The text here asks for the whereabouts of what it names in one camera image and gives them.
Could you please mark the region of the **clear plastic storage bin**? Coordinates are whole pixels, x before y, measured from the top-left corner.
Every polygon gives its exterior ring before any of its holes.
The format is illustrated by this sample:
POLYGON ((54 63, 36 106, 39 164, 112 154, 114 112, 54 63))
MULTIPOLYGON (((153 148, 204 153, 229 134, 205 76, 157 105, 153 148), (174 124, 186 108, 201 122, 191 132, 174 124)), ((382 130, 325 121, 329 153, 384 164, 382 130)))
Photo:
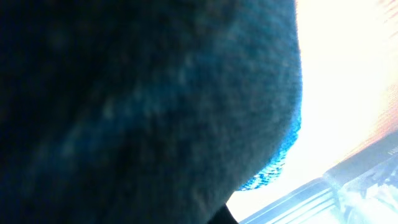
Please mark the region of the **clear plastic storage bin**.
POLYGON ((397 224, 397 133, 388 134, 242 223, 397 224))

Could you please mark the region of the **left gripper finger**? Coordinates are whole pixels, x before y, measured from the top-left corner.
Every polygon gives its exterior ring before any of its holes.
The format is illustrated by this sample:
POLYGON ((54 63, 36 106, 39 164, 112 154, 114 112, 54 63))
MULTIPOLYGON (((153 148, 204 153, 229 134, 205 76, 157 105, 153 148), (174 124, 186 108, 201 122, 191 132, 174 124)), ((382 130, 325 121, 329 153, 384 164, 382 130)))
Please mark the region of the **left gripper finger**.
POLYGON ((207 222, 207 224, 239 224, 224 204, 207 222))

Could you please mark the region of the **blue towel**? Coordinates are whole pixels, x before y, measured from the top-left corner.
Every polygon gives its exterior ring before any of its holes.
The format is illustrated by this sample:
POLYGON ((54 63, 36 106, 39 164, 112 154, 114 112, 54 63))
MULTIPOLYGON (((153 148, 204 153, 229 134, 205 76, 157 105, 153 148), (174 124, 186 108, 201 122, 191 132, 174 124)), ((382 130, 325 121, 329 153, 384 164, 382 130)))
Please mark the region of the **blue towel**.
POLYGON ((295 3, 1 2, 1 222, 206 223, 301 102, 295 3))

